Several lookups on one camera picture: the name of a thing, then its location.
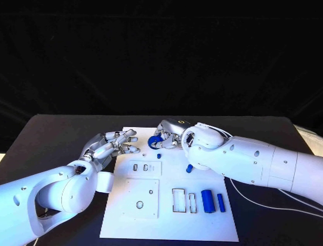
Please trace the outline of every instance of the small blue piece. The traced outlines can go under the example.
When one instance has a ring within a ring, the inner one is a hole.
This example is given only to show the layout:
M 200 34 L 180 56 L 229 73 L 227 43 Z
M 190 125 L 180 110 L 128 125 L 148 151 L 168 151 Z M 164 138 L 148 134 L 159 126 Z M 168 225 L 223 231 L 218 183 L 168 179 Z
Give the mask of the small blue piece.
M 187 169 L 185 169 L 185 172 L 190 173 L 191 172 L 191 169 L 192 169 L 192 165 L 188 164 Z
M 224 205 L 223 205 L 223 199 L 221 199 L 221 194 L 217 194 L 217 201 L 218 201 L 218 207 L 220 207 L 220 212 L 224 212 Z
M 211 214 L 214 212 L 214 201 L 213 201 L 213 194 L 210 190 L 201 191 L 201 199 L 203 199 L 203 212 Z
M 152 149 L 152 150 L 156 150 L 158 148 L 152 147 L 151 144 L 155 143 L 155 142 L 161 142 L 162 141 L 162 138 L 161 138 L 161 133 L 156 135 L 156 136 L 151 136 L 149 139 L 148 139 L 148 147 Z

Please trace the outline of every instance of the black tabletop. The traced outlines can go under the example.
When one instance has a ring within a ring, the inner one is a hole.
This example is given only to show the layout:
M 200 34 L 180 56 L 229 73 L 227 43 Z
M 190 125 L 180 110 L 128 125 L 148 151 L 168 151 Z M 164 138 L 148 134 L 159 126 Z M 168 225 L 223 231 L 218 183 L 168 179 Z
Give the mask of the black tabletop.
M 0 162 L 0 185 L 76 160 L 86 141 L 96 133 L 119 131 L 122 127 L 155 127 L 165 118 L 205 123 L 221 128 L 233 136 L 253 138 L 289 150 L 311 153 L 289 120 L 282 117 L 35 115 Z M 115 160 L 106 171 L 113 171 L 113 165 Z M 99 238 L 107 194 L 96 192 L 87 209 L 38 238 L 37 246 L 323 245 L 321 218 L 252 204 L 234 191 L 227 178 L 224 184 L 239 243 Z M 319 214 L 283 196 L 276 189 L 250 186 L 236 181 L 234 184 L 242 194 L 257 203 Z

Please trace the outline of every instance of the rectangular hole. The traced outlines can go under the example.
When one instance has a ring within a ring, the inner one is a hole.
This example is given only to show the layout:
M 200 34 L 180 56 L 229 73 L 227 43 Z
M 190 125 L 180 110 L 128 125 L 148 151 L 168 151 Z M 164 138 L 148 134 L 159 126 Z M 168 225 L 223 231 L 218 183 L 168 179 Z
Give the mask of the rectangular hole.
M 195 214 L 195 194 L 188 194 L 188 210 L 191 214 Z
M 184 189 L 171 189 L 172 194 L 172 211 L 177 213 L 185 212 L 185 193 Z

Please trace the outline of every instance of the paper sheet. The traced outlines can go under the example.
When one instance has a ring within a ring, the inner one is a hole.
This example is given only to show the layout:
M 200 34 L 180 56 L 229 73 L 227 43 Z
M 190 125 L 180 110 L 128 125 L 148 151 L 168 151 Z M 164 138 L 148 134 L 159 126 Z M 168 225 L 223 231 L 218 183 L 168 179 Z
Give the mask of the paper sheet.
M 237 242 L 237 233 L 233 223 L 230 205 L 227 200 L 223 177 L 211 170 L 201 171 L 192 168 L 185 172 L 187 159 L 180 149 L 152 150 L 146 140 L 155 128 L 123 127 L 123 131 L 136 131 L 138 142 L 133 142 L 141 152 L 138 154 L 120 155 L 115 163 L 115 179 L 112 192 L 107 196 L 105 215 L 102 221 L 102 238 L 133 238 L 133 239 L 168 239 L 168 240 L 203 240 Z M 128 175 L 129 161 L 159 161 L 161 176 L 135 177 Z M 158 180 L 158 215 L 156 218 L 132 218 L 122 214 L 125 197 L 125 180 L 156 179 Z M 172 212 L 171 189 L 185 190 L 185 213 Z M 213 192 L 216 212 L 205 214 L 201 204 L 201 190 Z M 197 213 L 190 213 L 188 193 L 195 195 Z M 216 194 L 221 193 L 226 212 L 220 213 Z

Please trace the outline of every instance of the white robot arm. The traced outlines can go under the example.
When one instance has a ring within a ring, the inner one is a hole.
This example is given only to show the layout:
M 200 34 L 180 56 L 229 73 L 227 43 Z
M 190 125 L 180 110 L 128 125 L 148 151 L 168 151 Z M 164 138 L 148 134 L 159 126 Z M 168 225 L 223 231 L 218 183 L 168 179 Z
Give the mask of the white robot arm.
M 162 120 L 149 147 L 177 146 L 197 169 L 211 169 L 239 182 L 289 191 L 323 205 L 323 157 L 231 137 L 205 124 L 191 126 L 182 120 Z
M 24 245 L 89 206 L 94 191 L 110 192 L 113 175 L 100 172 L 110 157 L 138 153 L 135 131 L 97 134 L 79 160 L 0 186 L 0 245 Z M 37 215 L 35 203 L 47 210 Z

